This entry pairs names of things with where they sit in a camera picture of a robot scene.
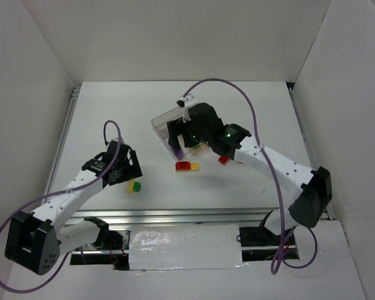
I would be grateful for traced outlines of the small green lego brick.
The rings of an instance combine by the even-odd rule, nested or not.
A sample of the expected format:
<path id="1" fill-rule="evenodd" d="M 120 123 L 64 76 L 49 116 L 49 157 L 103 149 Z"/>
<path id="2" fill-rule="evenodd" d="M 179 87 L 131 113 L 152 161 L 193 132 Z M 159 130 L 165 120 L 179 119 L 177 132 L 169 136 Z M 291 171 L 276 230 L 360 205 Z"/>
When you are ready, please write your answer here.
<path id="1" fill-rule="evenodd" d="M 132 187 L 132 190 L 135 192 L 135 193 L 138 193 L 140 190 L 141 190 L 141 183 L 140 182 L 135 182 L 133 187 Z"/>

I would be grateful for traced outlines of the yellow curved lego brick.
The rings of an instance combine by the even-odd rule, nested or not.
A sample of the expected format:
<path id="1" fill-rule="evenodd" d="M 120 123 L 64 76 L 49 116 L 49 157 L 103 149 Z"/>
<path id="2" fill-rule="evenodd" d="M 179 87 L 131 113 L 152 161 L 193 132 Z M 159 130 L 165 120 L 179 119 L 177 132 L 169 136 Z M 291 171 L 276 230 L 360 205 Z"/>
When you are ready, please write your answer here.
<path id="1" fill-rule="evenodd" d="M 135 180 L 130 180 L 128 185 L 127 185 L 127 190 L 126 192 L 128 194 L 133 194 L 134 193 L 134 184 L 135 184 Z"/>

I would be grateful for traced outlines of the purple lego brick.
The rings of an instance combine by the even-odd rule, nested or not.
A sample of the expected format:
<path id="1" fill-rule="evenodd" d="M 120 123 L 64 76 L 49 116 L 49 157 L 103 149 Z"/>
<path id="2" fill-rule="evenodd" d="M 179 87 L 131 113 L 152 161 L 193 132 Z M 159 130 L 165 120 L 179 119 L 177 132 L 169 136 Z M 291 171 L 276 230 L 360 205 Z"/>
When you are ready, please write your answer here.
<path id="1" fill-rule="evenodd" d="M 173 151 L 172 153 L 173 153 L 177 158 L 180 158 L 180 157 L 183 157 L 183 156 L 184 156 L 183 150 Z"/>

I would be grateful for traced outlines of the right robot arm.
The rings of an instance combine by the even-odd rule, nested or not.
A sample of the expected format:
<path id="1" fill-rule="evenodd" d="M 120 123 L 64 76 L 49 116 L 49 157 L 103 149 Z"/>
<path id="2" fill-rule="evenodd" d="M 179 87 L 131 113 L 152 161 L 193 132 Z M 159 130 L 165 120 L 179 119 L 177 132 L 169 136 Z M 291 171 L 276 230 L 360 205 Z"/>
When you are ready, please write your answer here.
<path id="1" fill-rule="evenodd" d="M 300 165 L 270 147 L 237 124 L 224 124 L 214 108 L 207 103 L 179 100 L 182 115 L 167 122 L 168 144 L 174 153 L 181 148 L 206 144 L 219 156 L 225 156 L 252 167 L 293 198 L 290 205 L 280 202 L 279 209 L 269 213 L 261 227 L 275 236 L 297 226 L 314 228 L 332 197 L 330 172 L 319 167 Z"/>

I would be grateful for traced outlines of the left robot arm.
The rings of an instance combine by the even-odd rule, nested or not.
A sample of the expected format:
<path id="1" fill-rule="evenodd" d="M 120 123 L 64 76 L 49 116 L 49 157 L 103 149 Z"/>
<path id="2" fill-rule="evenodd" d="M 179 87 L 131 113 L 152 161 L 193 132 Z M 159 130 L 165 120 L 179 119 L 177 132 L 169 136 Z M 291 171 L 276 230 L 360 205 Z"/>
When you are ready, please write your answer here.
<path id="1" fill-rule="evenodd" d="M 64 193 L 51 196 L 30 213 L 20 211 L 11 218 L 5 257 L 41 276 L 52 269 L 60 256 L 85 244 L 104 250 L 122 248 L 123 237 L 98 217 L 84 217 L 71 226 L 66 222 L 105 187 L 142 175 L 135 150 L 112 140 L 106 151 L 82 166 Z"/>

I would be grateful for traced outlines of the clear small container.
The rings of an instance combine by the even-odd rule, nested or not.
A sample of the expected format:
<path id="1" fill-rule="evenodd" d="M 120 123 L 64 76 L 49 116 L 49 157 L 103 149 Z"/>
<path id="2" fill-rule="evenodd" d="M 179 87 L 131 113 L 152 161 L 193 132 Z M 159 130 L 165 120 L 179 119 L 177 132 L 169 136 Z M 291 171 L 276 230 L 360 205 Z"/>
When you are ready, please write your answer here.
<path id="1" fill-rule="evenodd" d="M 168 133 L 165 133 L 165 132 L 160 132 L 158 134 L 161 142 L 163 143 L 164 147 L 167 149 L 167 151 L 171 154 L 174 154 L 174 149 L 172 148 L 172 146 L 169 144 L 169 134 Z"/>

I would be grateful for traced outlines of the clear smoky container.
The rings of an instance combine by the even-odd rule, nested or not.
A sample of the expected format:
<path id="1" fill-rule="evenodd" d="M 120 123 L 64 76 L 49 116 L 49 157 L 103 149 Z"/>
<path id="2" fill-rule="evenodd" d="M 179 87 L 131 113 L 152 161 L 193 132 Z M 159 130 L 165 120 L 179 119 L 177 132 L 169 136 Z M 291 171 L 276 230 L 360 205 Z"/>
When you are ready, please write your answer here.
<path id="1" fill-rule="evenodd" d="M 152 128 L 154 132 L 161 138 L 161 139 L 168 139 L 169 131 L 167 123 L 169 121 L 173 121 L 175 119 L 181 118 L 183 116 L 184 108 L 175 107 L 170 111 L 167 111 L 161 114 L 158 117 L 155 117 L 151 120 Z"/>

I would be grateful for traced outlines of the red arch lego brick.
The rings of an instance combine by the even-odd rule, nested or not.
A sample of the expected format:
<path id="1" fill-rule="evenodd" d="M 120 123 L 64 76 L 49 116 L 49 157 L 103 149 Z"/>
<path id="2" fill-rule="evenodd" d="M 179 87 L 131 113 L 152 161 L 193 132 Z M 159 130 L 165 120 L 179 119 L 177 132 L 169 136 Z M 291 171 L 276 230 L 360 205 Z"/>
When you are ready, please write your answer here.
<path id="1" fill-rule="evenodd" d="M 175 163 L 176 172 L 186 172 L 191 170 L 191 163 L 188 161 L 178 161 Z"/>

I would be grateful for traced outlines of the yellow flat lego plate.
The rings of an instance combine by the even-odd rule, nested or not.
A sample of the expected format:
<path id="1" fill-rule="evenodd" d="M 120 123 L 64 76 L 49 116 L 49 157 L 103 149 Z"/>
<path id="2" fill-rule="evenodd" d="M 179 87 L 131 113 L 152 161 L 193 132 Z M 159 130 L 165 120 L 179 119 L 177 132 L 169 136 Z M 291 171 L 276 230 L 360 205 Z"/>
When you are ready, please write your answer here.
<path id="1" fill-rule="evenodd" d="M 199 164 L 198 163 L 191 163 L 189 170 L 190 171 L 199 171 Z"/>

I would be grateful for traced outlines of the aluminium rail frame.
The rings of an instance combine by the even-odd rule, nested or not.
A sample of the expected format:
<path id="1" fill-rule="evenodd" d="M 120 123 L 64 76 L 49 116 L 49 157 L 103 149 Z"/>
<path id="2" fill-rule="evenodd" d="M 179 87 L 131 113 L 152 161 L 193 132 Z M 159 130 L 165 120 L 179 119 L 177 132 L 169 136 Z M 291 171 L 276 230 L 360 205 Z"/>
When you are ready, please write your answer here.
<path id="1" fill-rule="evenodd" d="M 142 189 L 128 194 L 127 184 L 107 187 L 70 219 L 96 216 L 110 224 L 213 223 L 258 221 L 278 206 L 274 183 L 234 161 L 221 164 L 210 149 L 189 154 L 193 172 L 177 172 L 175 161 L 154 132 L 152 120 L 174 109 L 186 92 L 214 107 L 227 124 L 257 129 L 261 141 L 310 166 L 296 112 L 284 82 L 241 81 L 234 86 L 189 81 L 84 82 L 74 88 L 50 188 L 62 189 L 81 166 L 104 148 L 103 124 L 114 120 L 136 151 Z"/>

